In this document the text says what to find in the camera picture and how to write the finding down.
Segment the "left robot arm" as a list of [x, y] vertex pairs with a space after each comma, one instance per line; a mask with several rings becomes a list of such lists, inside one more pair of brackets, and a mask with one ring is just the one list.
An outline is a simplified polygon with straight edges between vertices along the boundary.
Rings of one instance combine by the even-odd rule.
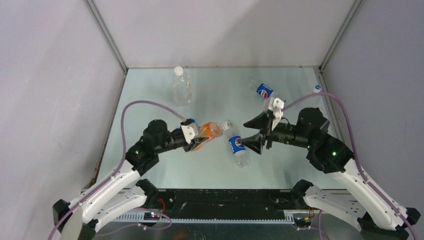
[[62, 240], [91, 240], [116, 217], [139, 207], [153, 208], [158, 189], [141, 177], [159, 162], [159, 154], [183, 148], [188, 152], [203, 141], [192, 119], [169, 131], [165, 121], [151, 121], [140, 139], [124, 148], [121, 162], [100, 182], [71, 201], [53, 205], [54, 229]]

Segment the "cream label clear bottle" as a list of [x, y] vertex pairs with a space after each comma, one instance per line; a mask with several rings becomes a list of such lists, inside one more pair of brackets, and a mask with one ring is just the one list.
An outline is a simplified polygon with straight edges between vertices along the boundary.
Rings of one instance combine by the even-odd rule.
[[185, 106], [192, 101], [192, 87], [189, 74], [184, 70], [183, 75], [176, 76], [173, 72], [172, 78], [173, 97], [176, 103]]

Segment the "white bottle cap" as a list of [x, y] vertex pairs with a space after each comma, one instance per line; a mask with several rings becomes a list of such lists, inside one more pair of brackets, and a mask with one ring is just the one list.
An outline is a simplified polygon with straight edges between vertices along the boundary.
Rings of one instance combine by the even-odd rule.
[[228, 121], [228, 120], [225, 120], [225, 121], [223, 121], [222, 123], [221, 123], [221, 128], [224, 130], [224, 131], [228, 131], [228, 130], [230, 130], [231, 128], [233, 127], [233, 125]]
[[321, 91], [322, 91], [322, 86], [321, 86], [321, 85], [316, 84], [316, 85], [313, 87], [313, 92], [314, 92], [314, 93], [320, 93]]
[[181, 66], [176, 66], [176, 67], [173, 69], [173, 72], [174, 72], [174, 74], [175, 74], [176, 76], [181, 76], [181, 75], [183, 75], [183, 74], [184, 74], [184, 69], [183, 69]]

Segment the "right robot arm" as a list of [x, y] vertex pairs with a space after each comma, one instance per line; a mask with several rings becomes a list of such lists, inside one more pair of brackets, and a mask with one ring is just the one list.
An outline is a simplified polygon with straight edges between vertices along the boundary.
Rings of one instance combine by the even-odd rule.
[[296, 124], [280, 122], [271, 110], [266, 110], [244, 126], [258, 131], [241, 140], [245, 147], [258, 154], [271, 148], [273, 143], [304, 148], [311, 165], [341, 183], [355, 199], [353, 202], [341, 199], [301, 179], [290, 191], [290, 201], [295, 208], [308, 206], [322, 210], [353, 226], [366, 240], [409, 237], [420, 212], [398, 204], [376, 184], [357, 164], [354, 153], [328, 133], [329, 121], [318, 108], [302, 109]]

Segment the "clear unlabelled plastic bottle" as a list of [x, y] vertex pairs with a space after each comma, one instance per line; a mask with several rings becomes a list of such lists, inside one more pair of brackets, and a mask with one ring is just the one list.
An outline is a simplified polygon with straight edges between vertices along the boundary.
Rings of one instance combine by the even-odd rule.
[[322, 92], [322, 86], [320, 84], [316, 84], [313, 87], [313, 89], [312, 89], [312, 93], [314, 94], [314, 96], [311, 97], [311, 101], [313, 103], [318, 103], [319, 102], [319, 100], [321, 99], [321, 96], [320, 95], [317, 95], [317, 94], [319, 94], [321, 92]]

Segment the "orange label plastic bottle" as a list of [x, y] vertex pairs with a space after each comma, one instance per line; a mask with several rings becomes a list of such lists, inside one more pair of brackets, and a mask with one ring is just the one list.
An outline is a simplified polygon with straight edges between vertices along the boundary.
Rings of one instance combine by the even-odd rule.
[[209, 143], [210, 141], [221, 137], [224, 134], [224, 130], [221, 127], [221, 123], [217, 122], [208, 122], [200, 127], [200, 137], [209, 138], [206, 142], [202, 144], [202, 147]]

